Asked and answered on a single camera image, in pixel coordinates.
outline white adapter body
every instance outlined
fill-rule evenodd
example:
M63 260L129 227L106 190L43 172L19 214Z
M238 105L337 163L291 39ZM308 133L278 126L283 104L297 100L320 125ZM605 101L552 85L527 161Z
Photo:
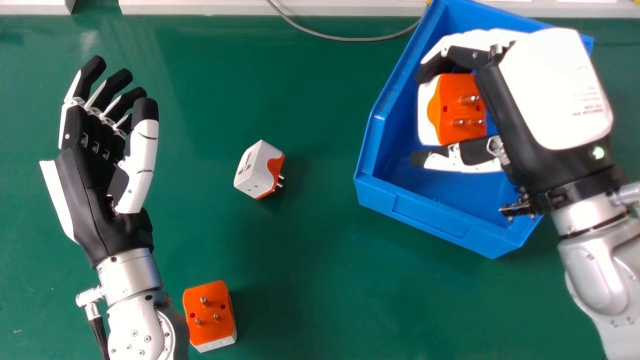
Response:
M284 153L264 140L253 144L244 151L236 170L234 188L261 199L282 187L279 180L284 163Z

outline robotic arm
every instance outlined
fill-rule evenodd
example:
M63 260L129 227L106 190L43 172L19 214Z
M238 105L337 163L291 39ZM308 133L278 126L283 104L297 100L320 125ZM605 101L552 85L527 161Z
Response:
M425 57L416 80L454 66L476 71L498 135L466 148L499 161L517 186L518 202L500 211L509 218L551 216L569 293L596 325L607 357L638 359L640 185L625 185L611 158L613 114L582 40L570 29L506 37L492 31L451 36ZM437 156L452 154L413 155L424 167Z
M187 359L189 332L173 308L152 255L142 204L156 164L158 108L122 69L90 97L106 64L94 56L74 78L60 116L60 155L41 161L64 233L82 246L100 286L76 297L102 358ZM97 303L107 303L107 339Z

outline blue plastic bin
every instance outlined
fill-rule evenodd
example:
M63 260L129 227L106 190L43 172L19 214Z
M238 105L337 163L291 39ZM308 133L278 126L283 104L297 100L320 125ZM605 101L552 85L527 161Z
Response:
M371 111L354 176L360 204L490 259L520 248L540 218L518 217L511 223L498 212L517 199L503 172L455 174L410 166L409 154L421 147L413 75L444 35L549 27L472 1L434 0ZM593 39L583 40L590 54ZM488 124L495 134L490 119Z

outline metal prong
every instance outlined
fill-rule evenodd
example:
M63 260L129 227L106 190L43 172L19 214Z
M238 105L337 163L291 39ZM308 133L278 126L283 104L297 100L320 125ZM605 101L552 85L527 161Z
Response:
M464 96L460 98L460 103L473 104L474 102L478 102L478 100L480 100L480 96L478 95Z

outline cable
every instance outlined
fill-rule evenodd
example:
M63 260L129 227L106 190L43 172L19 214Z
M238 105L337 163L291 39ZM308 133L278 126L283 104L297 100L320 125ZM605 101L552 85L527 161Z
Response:
M278 13L278 15L280 15L281 18L283 18L286 22L288 22L291 26L293 26L294 28L304 31L307 34L311 34L314 35L315 37L320 37L320 38L325 38L328 40L335 40L335 41L344 41L344 42L375 42L375 41L384 41L384 40L390 40L393 38L397 38L397 37L401 37L404 34L409 33L411 30L415 29L418 24L420 24L420 21L422 20L422 18L424 17L425 14L427 14L427 9L429 8L429 2L427 2L427 7L424 10L424 13L422 13L422 16L420 16L420 18L418 19L418 21L416 21L415 23L413 23L413 25L409 26L408 28L399 31L397 33L394 34L390 34L390 35L385 35L383 37L372 37L372 38L349 38L349 37L336 37L333 35L328 35L328 34L323 34L323 33L319 33L317 31L311 30L309 28L305 28L304 26L297 24L296 22L294 22L293 20L291 20L291 18L289 16L287 16L284 12L282 12L282 10L280 10L276 4L273 3L272 0L265 0L269 5L271 5L271 7L276 11L276 13Z

